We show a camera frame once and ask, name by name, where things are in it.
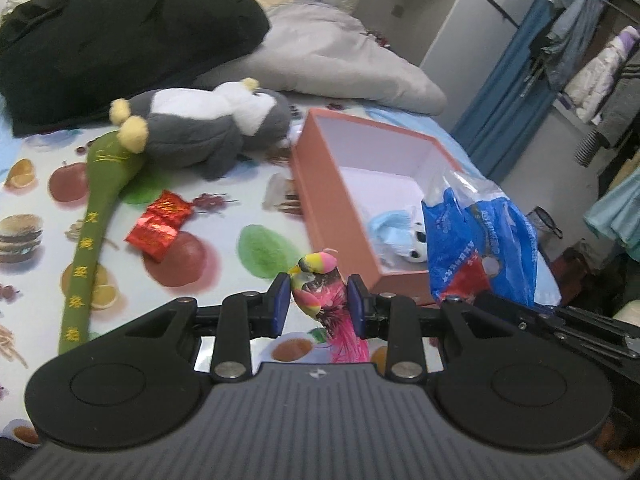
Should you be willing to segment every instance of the black jacket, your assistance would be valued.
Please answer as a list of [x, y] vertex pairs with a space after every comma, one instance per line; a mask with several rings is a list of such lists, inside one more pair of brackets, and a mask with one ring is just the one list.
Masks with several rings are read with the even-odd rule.
[[65, 128], [116, 98], [190, 86], [268, 30], [255, 0], [31, 0], [0, 27], [0, 94], [16, 136]]

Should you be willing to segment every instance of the plastic packaging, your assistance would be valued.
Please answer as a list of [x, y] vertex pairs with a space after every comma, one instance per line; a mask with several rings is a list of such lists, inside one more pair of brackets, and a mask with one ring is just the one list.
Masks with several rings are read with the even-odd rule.
[[482, 290], [532, 306], [536, 231], [492, 181], [447, 171], [422, 205], [431, 293], [472, 299]]

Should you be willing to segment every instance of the red candy wrapper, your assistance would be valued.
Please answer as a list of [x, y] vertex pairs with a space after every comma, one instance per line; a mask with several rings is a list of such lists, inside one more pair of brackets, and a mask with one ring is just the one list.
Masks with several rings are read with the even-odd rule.
[[177, 237], [180, 227], [192, 212], [193, 206], [189, 202], [185, 202], [171, 191], [164, 190], [160, 197], [146, 208], [125, 240], [156, 262], [161, 262]]

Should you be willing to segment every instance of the penguin plush toy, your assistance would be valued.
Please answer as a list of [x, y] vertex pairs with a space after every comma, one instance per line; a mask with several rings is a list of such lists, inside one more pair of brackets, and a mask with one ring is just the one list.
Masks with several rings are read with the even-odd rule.
[[144, 152], [168, 169], [197, 166], [214, 180], [233, 168], [240, 152], [265, 150], [285, 138], [291, 111], [283, 95], [244, 79], [212, 91], [169, 88], [116, 99], [109, 118], [130, 152]]

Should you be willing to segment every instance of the black and white ball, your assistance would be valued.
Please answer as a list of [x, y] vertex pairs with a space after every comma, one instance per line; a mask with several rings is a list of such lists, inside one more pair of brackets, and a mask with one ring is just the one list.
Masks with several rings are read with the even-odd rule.
[[409, 256], [403, 256], [405, 260], [413, 264], [421, 264], [427, 261], [427, 231], [422, 222], [414, 222], [412, 226], [414, 249]]

